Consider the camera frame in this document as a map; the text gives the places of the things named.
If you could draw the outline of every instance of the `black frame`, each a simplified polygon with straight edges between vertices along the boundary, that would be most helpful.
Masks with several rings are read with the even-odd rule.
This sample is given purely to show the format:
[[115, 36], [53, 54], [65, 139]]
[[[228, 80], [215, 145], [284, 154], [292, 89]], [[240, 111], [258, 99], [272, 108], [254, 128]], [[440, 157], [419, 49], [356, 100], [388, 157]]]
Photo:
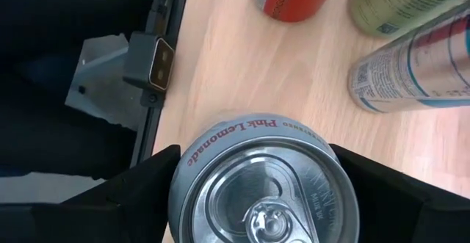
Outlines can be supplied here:
[[360, 243], [470, 242], [470, 200], [330, 144], [358, 198]]
[[0, 203], [0, 242], [162, 242], [180, 157], [171, 145], [60, 204]]
[[[178, 42], [179, 29], [183, 19], [184, 5], [186, 0], [173, 0], [170, 9], [170, 17], [164, 39], [167, 43], [176, 48]], [[153, 155], [153, 145], [155, 143], [156, 131], [159, 127], [160, 114], [165, 102], [165, 93], [155, 91], [142, 91], [140, 103], [144, 106], [139, 121], [139, 129], [132, 154], [131, 167], [143, 162]]]

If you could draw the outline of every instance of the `wooden surface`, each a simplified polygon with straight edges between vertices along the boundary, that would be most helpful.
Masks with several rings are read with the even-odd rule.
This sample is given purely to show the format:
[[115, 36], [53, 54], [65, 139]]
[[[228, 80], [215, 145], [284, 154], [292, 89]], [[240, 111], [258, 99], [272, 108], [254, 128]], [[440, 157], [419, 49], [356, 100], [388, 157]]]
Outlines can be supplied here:
[[187, 0], [154, 150], [184, 150], [221, 111], [273, 112], [470, 197], [469, 108], [374, 115], [350, 100], [348, 69], [384, 43], [353, 26], [347, 0], [328, 0], [295, 24], [265, 16], [253, 0]]

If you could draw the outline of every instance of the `green can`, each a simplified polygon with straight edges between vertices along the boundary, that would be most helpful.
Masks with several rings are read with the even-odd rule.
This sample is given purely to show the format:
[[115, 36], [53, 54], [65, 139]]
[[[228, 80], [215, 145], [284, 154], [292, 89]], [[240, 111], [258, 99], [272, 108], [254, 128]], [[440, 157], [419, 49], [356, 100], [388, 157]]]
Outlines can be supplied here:
[[397, 37], [421, 26], [465, 0], [351, 0], [350, 12], [364, 32]]

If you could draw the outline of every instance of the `pull tab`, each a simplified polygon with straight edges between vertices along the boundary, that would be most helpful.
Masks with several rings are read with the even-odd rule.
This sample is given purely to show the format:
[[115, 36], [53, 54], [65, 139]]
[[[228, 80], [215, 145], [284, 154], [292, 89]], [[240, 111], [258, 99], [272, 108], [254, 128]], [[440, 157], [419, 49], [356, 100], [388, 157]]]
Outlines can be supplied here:
[[245, 215], [248, 238], [256, 243], [315, 243], [288, 205], [272, 199], [255, 203]]

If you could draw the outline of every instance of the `black fabric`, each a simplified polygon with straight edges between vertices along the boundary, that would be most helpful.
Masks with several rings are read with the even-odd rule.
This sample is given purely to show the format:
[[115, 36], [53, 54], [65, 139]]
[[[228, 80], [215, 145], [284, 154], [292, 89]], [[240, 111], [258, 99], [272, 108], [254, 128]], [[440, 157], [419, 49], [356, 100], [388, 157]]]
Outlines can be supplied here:
[[180, 156], [171, 145], [60, 204], [0, 203], [0, 242], [162, 242]]
[[0, 76], [0, 99], [0, 165], [94, 178], [129, 168], [135, 132], [58, 103], [12, 74]]
[[144, 30], [153, 0], [0, 0], [2, 67], [83, 40]]
[[0, 0], [0, 170], [111, 178], [135, 132], [64, 106], [85, 39], [143, 31], [153, 0]]
[[470, 242], [470, 200], [331, 147], [358, 198], [360, 243]]

